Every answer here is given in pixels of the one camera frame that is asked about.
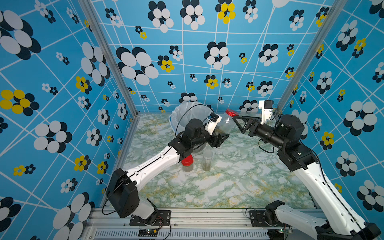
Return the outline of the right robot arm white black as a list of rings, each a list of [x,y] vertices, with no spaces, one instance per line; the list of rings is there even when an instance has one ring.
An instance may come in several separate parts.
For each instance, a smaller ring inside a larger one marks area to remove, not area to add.
[[[374,240],[381,230],[364,220],[331,184],[319,157],[300,142],[304,126],[293,115],[283,115],[275,127],[262,124],[261,118],[235,116],[242,133],[258,137],[278,149],[279,159],[294,173],[318,203],[325,219],[294,210],[282,201],[266,206],[265,220],[271,225],[286,224],[315,240]]]

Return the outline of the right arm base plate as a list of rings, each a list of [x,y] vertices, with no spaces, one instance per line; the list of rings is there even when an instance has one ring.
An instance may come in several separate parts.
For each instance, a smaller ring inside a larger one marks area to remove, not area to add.
[[[247,212],[251,224],[253,227],[277,227],[277,228],[288,228],[289,225],[281,223],[277,218],[266,211],[250,210]]]

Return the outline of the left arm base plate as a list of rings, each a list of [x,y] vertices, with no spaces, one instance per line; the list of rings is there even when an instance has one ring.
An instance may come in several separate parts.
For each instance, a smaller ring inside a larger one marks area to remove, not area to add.
[[[148,219],[131,216],[129,225],[132,227],[164,227],[169,226],[171,210],[157,210]]]

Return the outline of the red jar lid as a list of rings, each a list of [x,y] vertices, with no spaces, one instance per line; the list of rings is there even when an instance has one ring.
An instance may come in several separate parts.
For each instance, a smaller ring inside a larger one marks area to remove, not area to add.
[[[226,109],[225,113],[230,116],[231,118],[235,117],[235,116],[239,116],[239,113],[237,113],[236,111],[234,110],[231,110],[231,109]]]

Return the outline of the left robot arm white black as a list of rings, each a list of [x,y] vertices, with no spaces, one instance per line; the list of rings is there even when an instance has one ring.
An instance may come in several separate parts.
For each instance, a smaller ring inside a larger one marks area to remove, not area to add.
[[[213,148],[221,146],[229,137],[229,134],[215,131],[222,118],[212,113],[208,119],[207,124],[191,119],[185,130],[157,155],[129,170],[119,168],[113,172],[105,195],[120,218],[135,216],[146,225],[160,218],[157,207],[148,199],[141,200],[139,191],[158,174],[190,156],[196,148],[204,144]]]

